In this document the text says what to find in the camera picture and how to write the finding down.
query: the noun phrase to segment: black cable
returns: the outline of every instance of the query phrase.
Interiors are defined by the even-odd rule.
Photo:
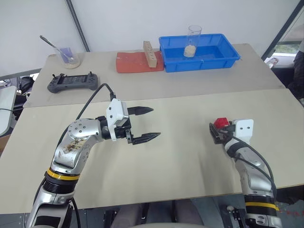
[[[92,94],[92,96],[90,97],[90,99],[88,99],[88,101],[86,102],[85,106],[82,108],[82,110],[80,111],[80,113],[77,116],[77,120],[81,117],[82,113],[85,111],[86,107],[91,103],[91,101],[93,100],[94,96],[98,93],[98,91],[102,88],[106,86],[107,89],[110,91],[110,96],[111,96],[111,100],[112,100],[112,96],[114,95],[113,90],[110,88],[110,86],[107,83],[102,83],[96,90],[95,92]]]
[[[98,91],[102,88],[106,86],[107,89],[110,91],[110,99],[112,100],[113,98],[116,98],[116,96],[114,95],[113,90],[110,88],[110,86],[107,83],[102,83],[96,90],[95,92],[91,95],[91,97],[88,99],[88,101],[86,102],[85,106],[82,108],[82,110],[80,111],[80,113],[78,114],[78,116],[76,117],[76,120],[78,120],[82,113],[84,113],[85,109],[88,107],[88,105],[91,103],[91,101],[93,100],[94,96],[98,93]],[[67,129],[68,127],[63,131],[62,135],[60,136],[60,139],[57,143],[57,146],[59,146],[59,144],[61,143],[61,141],[63,140],[63,137],[65,136],[65,134],[67,133]]]
[[[45,181],[46,181],[46,178],[43,178],[42,182],[40,183],[40,185],[39,185],[39,187],[38,187],[38,189],[37,189],[37,191],[36,191],[36,194],[35,194],[35,197],[34,197],[33,205],[34,205],[34,203],[35,203],[35,201],[36,201],[36,198],[37,198],[37,195],[38,195],[38,193],[39,193],[39,190],[40,190],[41,186],[44,184]]]
[[[270,181],[271,183],[271,187],[272,187],[272,191],[274,193],[274,200],[276,200],[276,184],[275,182],[269,177],[269,175],[267,173],[265,173],[263,170],[261,170],[259,167],[257,167],[256,165],[252,164],[251,162],[243,159],[243,158],[240,158],[240,157],[235,157],[236,161],[237,160],[240,160],[240,161],[243,161],[245,162],[246,164],[254,167],[255,169],[257,169],[258,171],[260,171],[265,177],[267,177],[267,179]]]
[[[11,112],[14,112],[14,111],[17,111],[17,110],[22,110],[23,108],[17,108],[15,110],[10,110],[10,109],[6,109],[6,108],[0,108],[0,110],[7,110],[7,111],[11,111]]]
[[[74,209],[75,209],[75,213],[76,213],[77,227],[81,228],[79,211],[78,211],[78,208],[77,208],[77,205],[76,205],[76,202],[75,202],[74,198],[72,199],[72,203],[73,203],[73,206],[74,206]]]
[[[265,158],[264,158],[258,151],[256,151],[256,149],[254,149],[252,146],[250,146],[248,143],[244,142],[243,140],[241,140],[241,139],[239,139],[239,138],[237,138],[237,137],[235,137],[235,136],[233,136],[233,135],[231,135],[231,134],[229,134],[229,133],[226,133],[226,132],[224,132],[224,131],[222,131],[222,130],[219,131],[219,132],[222,133],[222,134],[224,134],[224,135],[226,135],[226,136],[228,136],[228,137],[231,137],[231,138],[233,138],[233,139],[239,141],[240,143],[244,144],[246,147],[250,148],[257,156],[259,156],[259,158],[262,159],[262,161],[265,163],[265,165],[266,165],[266,167],[267,167],[267,169],[268,169],[268,172],[269,172],[269,174],[270,174],[271,180],[274,181],[274,176],[273,176],[272,170],[271,170],[271,168],[270,168],[270,165],[269,165],[268,162],[265,160]]]
[[[85,109],[86,109],[86,108],[88,107],[88,105],[91,103],[91,101],[93,100],[94,96],[95,96],[95,95],[98,93],[98,91],[99,91],[102,87],[104,87],[104,86],[106,86],[107,89],[110,91],[110,100],[112,100],[113,98],[116,98],[116,96],[115,96],[113,90],[110,88],[110,86],[109,86],[107,83],[102,83],[102,84],[95,90],[95,92],[91,95],[91,97],[88,99],[88,101],[86,102],[85,106],[82,108],[82,110],[81,110],[80,113],[78,114],[76,120],[78,120],[78,119],[81,117],[82,113],[85,111]],[[67,129],[68,129],[68,127],[67,127],[67,128],[63,131],[63,133],[61,134],[57,146],[62,142],[63,137],[64,137],[65,134],[67,133]],[[35,202],[35,200],[36,200],[36,198],[37,198],[39,189],[40,189],[41,186],[44,184],[45,180],[46,180],[46,178],[44,178],[43,181],[41,182],[41,184],[40,184],[40,186],[39,186],[39,188],[38,188],[38,190],[37,190],[37,192],[36,192],[34,202]],[[78,228],[81,228],[81,225],[80,225],[80,217],[79,217],[79,211],[78,211],[78,208],[77,208],[77,205],[76,205],[76,202],[75,202],[74,198],[72,199],[72,203],[73,203],[74,208],[75,208],[75,213],[76,213],[76,218],[77,218],[77,226],[78,226]]]

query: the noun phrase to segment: blue plastic tray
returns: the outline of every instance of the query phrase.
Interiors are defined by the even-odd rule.
[[[159,41],[166,72],[229,68],[240,59],[223,34],[200,35],[192,58],[183,55],[186,36],[160,37]]]

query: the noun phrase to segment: wooden block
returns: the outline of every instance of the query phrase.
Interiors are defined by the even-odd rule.
[[[149,67],[156,67],[157,59],[149,41],[143,42],[144,54],[146,55]]]

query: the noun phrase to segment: white bracket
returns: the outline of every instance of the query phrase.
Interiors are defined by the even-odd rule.
[[[126,103],[114,98],[106,110],[106,119],[112,141],[116,141],[117,139],[115,128],[122,126],[128,118],[129,114]]]
[[[234,136],[250,143],[250,139],[253,134],[253,120],[252,119],[238,119],[232,121],[232,124],[236,125]]]

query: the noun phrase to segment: transparent beaker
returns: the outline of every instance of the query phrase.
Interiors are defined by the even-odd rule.
[[[70,47],[57,47],[54,50],[64,68],[74,69],[80,65],[78,54],[74,53]]]
[[[201,26],[190,25],[188,28],[188,35],[186,38],[186,45],[184,50],[185,57],[194,57],[196,48],[199,44],[201,33]]]

